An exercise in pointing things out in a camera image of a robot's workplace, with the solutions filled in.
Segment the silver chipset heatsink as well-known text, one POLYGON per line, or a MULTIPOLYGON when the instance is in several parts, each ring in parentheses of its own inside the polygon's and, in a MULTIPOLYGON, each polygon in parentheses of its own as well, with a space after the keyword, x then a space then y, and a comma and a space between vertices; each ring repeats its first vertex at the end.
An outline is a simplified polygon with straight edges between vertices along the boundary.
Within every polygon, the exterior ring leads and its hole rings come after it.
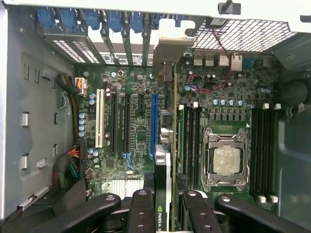
POLYGON ((143 179, 114 179, 111 181, 111 192, 125 197, 127 193, 143 188, 143 179))

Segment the CPU chip with paste residue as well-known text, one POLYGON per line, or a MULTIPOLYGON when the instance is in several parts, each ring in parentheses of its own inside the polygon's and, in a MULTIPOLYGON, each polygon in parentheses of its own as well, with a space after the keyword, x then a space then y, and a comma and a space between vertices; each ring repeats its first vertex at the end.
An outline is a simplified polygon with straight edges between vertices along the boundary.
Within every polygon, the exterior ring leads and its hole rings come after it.
POLYGON ((240 172, 240 149, 230 145, 216 148, 213 154, 213 172, 229 176, 240 172))

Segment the metal CPU socket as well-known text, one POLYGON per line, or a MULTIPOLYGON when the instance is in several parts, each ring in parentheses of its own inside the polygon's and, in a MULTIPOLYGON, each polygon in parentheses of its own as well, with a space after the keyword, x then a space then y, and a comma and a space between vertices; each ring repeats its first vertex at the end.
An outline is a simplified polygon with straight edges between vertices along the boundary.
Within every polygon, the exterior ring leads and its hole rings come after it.
POLYGON ((236 133, 215 133, 211 127, 206 128, 202 141, 201 182, 204 191, 211 192, 218 187, 234 187, 243 191, 249 180, 248 136, 246 129, 240 128, 236 133), (229 176, 222 176, 213 172, 214 150, 224 145, 239 148, 241 153, 240 172, 229 176))

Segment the black RAM slot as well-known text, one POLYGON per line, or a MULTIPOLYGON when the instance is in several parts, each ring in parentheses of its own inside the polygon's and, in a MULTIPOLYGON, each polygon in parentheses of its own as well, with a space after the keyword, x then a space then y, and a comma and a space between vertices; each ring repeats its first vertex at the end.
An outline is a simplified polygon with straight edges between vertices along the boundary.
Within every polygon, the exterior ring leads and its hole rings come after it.
POLYGON ((251 132, 251 164, 250 164, 250 195, 256 195, 256 166, 257 166, 257 131, 258 110, 252 110, 252 132, 251 132))
POLYGON ((193 189, 193 179, 194 179, 194 171, 193 171, 193 135, 194 135, 194 126, 195 126, 195 110, 190 110, 190 144, 189 144, 189 150, 190 150, 190 189, 193 189))
POLYGON ((271 195, 270 199, 272 203, 278 203, 277 197, 277 143, 278 143, 278 110, 273 110, 273 145, 272 145, 272 152, 273 152, 273 170, 272 170, 272 188, 271 188, 271 195))
POLYGON ((183 165, 183 173, 186 176, 186 185, 189 184, 188 177, 188 108, 186 107, 184 110, 184 165, 183 165))
POLYGON ((264 112, 259 111, 258 117, 258 198, 260 203, 265 203, 266 198, 262 193, 262 145, 263 145, 263 129, 264 129, 264 112))
POLYGON ((195 155, 196 155, 196 165, 195 165, 195 170, 196 170, 196 175, 195 175, 195 189, 198 189, 199 187, 199 175, 200 175, 200 109, 196 109, 196 145, 195 145, 195 155))
POLYGON ((268 189, 268 167, 269 167, 269 142, 270 142, 270 110, 265 111, 264 115, 264 120, 265 120, 265 128, 264 128, 264 133, 265 133, 265 148, 264 148, 264 173, 263 173, 263 193, 266 196, 267 195, 267 189, 268 189))

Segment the black plastic shroud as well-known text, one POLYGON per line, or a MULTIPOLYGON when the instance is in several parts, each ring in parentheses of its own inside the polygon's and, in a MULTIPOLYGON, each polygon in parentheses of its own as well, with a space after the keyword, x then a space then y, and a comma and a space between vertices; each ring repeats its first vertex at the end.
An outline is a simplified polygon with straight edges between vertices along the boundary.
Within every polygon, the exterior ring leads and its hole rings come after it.
POLYGON ((68 188, 56 188, 30 198, 5 220, 0 233, 99 233, 98 219, 111 211, 111 194, 86 199, 83 179, 68 188))

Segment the green RAM stick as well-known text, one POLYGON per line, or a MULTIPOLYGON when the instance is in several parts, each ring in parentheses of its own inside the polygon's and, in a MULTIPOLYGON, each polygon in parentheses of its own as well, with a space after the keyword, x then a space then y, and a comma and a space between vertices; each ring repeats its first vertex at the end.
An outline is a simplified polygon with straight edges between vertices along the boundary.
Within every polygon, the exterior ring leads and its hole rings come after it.
POLYGON ((183 168, 183 146, 184 146, 184 105, 179 105, 178 109, 178 151, 177 151, 177 158, 178 158, 178 172, 182 173, 183 168))

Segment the green motherboard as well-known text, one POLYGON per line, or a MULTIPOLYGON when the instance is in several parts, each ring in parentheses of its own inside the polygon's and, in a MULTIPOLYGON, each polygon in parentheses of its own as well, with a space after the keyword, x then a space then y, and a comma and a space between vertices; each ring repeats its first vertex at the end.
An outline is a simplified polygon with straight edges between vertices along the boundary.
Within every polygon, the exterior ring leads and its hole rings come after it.
MULTIPOLYGON (((190 110, 195 110, 193 135, 193 189, 195 189, 195 145, 196 145, 196 109, 200 109, 200 175, 198 191, 214 200, 222 194, 229 194, 254 203, 258 207, 274 213, 277 203, 270 199, 273 166, 273 110, 280 105, 275 101, 275 86, 279 78, 280 63, 272 56, 253 54, 232 55, 232 70, 228 68, 225 55, 213 57, 210 54, 200 58, 197 55, 185 55, 177 64, 177 133, 176 133, 176 173, 175 173, 175 215, 181 214, 182 193, 190 189, 190 110), (188 108, 188 177, 178 170, 178 109, 179 105, 188 108), (239 192, 234 187, 218 187, 211 192, 204 191, 201 182, 202 141, 206 128, 215 133, 236 133, 246 129, 248 136, 248 162, 251 164, 252 110, 256 108, 270 110, 270 142, 268 189, 266 202, 258 198, 258 131, 256 195, 250 195, 250 174, 246 188, 239 192)), ((154 189, 148 183, 155 170, 155 159, 149 157, 151 136, 151 95, 158 94, 157 143, 163 124, 169 124, 172 117, 159 117, 162 111, 169 110, 169 89, 153 77, 149 68, 135 67, 95 67, 86 66, 77 69, 86 76, 88 82, 86 95, 79 100, 78 136, 81 140, 80 155, 85 162, 86 196, 91 199, 100 194, 111 192, 114 179, 143 179, 143 187, 154 189), (103 89, 104 99, 104 135, 103 147, 95 148, 96 90, 103 89), (118 95, 118 134, 117 151, 112 152, 112 94, 118 95), (131 95, 130 152, 124 152, 124 100, 125 94, 131 95), (138 110, 138 95, 144 95, 144 111, 138 110)), ((264 142, 262 145, 262 177, 264 176, 264 142)))

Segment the blue expansion slot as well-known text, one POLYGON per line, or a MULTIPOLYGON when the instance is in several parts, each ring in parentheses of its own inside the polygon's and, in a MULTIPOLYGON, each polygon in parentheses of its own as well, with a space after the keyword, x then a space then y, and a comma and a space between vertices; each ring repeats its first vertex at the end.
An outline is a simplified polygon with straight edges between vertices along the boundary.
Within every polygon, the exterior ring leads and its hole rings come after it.
POLYGON ((157 143, 158 124, 158 94, 151 95, 151 136, 149 157, 152 160, 154 155, 154 145, 157 143))

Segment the long black expansion slot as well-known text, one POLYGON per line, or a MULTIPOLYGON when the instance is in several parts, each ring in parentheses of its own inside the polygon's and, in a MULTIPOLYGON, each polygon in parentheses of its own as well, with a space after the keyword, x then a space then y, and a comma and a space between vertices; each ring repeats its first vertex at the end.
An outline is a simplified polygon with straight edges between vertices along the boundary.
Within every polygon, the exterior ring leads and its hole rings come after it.
POLYGON ((118 95, 112 94, 112 152, 117 151, 118 95))
POLYGON ((124 100, 124 152, 130 152, 131 95, 125 94, 124 100))

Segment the white PCI expansion slot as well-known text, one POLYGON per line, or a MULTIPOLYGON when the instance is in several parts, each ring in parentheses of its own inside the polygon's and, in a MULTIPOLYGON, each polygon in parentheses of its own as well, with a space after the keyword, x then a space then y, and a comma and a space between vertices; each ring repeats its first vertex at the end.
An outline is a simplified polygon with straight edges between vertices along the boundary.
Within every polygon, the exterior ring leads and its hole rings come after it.
POLYGON ((104 135, 104 99, 103 89, 96 90, 96 125, 95 125, 95 148, 103 147, 104 135))

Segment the open black PC case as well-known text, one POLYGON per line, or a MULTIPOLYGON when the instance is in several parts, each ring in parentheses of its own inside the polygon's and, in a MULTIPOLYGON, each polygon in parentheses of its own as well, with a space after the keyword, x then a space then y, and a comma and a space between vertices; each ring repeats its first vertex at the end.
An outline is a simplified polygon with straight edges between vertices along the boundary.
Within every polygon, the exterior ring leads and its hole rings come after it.
POLYGON ((278 203, 270 213, 311 230, 311 0, 0 0, 0 220, 30 206, 30 198, 86 183, 78 117, 88 82, 77 69, 149 68, 155 77, 161 19, 177 27, 182 20, 195 23, 186 31, 194 44, 182 57, 225 55, 229 70, 234 54, 280 63, 278 203), (213 18, 227 22, 212 27, 213 18), (103 21, 117 65, 101 37, 103 21), (133 66, 122 41, 124 23, 133 66), (145 23, 151 35, 143 67, 145 23))

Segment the metal slot cover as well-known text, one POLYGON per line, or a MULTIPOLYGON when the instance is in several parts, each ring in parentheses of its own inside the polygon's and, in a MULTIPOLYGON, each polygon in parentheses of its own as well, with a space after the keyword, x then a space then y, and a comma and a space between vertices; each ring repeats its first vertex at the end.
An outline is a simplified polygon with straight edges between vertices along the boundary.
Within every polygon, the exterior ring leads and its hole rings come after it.
POLYGON ((100 33, 101 33, 102 40, 106 44, 106 47, 109 50, 109 53, 110 53, 110 55, 112 57, 112 60, 114 61, 114 64, 117 65, 118 64, 118 59, 117 59, 117 57, 115 55, 115 50, 113 48, 112 42, 111 42, 110 37, 109 37, 109 27, 108 27, 108 25, 104 21, 102 22, 102 28, 101 28, 101 32, 100 33))
POLYGON ((121 35, 122 35, 122 41, 123 41, 128 65, 133 66, 133 56, 132 56, 132 49, 131 49, 131 42, 130 42, 130 28, 129 28, 128 23, 124 23, 122 25, 121 35))
POLYGON ((146 67, 148 64, 148 54, 150 48, 150 35, 151 35, 151 28, 148 26, 148 23, 144 24, 143 31, 142 31, 142 66, 146 67))

